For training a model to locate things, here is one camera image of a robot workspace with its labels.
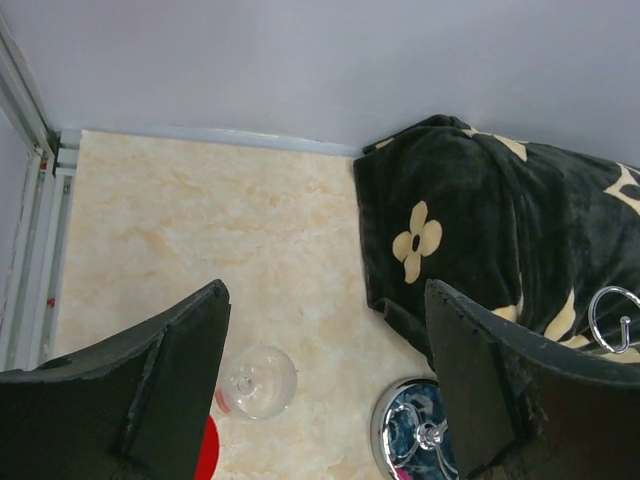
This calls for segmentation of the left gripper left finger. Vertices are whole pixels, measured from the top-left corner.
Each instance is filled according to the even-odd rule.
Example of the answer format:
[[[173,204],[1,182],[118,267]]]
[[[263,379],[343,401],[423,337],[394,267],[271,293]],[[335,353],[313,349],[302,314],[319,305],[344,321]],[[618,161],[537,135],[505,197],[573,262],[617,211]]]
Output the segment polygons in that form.
[[[168,310],[1,375],[5,479],[191,479],[231,304],[212,281]]]

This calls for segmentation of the pink wine glass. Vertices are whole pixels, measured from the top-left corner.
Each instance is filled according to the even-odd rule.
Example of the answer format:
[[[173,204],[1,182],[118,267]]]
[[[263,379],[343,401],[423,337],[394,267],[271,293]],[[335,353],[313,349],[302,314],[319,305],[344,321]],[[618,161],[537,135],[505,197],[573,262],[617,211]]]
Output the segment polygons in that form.
[[[395,473],[399,480],[412,480],[412,476],[404,469],[397,468]]]

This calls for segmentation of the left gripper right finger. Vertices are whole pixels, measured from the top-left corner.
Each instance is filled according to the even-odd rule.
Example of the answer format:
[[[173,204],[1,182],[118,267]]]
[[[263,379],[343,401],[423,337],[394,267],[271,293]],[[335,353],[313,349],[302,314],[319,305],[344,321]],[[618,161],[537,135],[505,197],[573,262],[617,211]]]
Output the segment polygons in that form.
[[[441,281],[424,300],[460,478],[638,478],[638,368],[561,346]]]

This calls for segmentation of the red wine glass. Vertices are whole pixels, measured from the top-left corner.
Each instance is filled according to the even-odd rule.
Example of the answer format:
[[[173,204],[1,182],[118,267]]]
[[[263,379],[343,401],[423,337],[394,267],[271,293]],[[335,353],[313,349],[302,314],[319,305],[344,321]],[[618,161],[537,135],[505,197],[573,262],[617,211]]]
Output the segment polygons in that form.
[[[214,476],[220,455],[220,439],[218,429],[212,416],[205,425],[195,480],[211,480]]]

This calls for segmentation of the clear wine glass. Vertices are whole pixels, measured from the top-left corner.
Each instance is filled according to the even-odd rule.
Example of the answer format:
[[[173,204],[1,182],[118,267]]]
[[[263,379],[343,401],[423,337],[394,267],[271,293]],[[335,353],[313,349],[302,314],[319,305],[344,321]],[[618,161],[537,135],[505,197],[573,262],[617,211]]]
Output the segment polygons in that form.
[[[263,421],[288,409],[297,386],[291,358],[276,347],[257,345],[222,362],[214,399],[226,415]]]

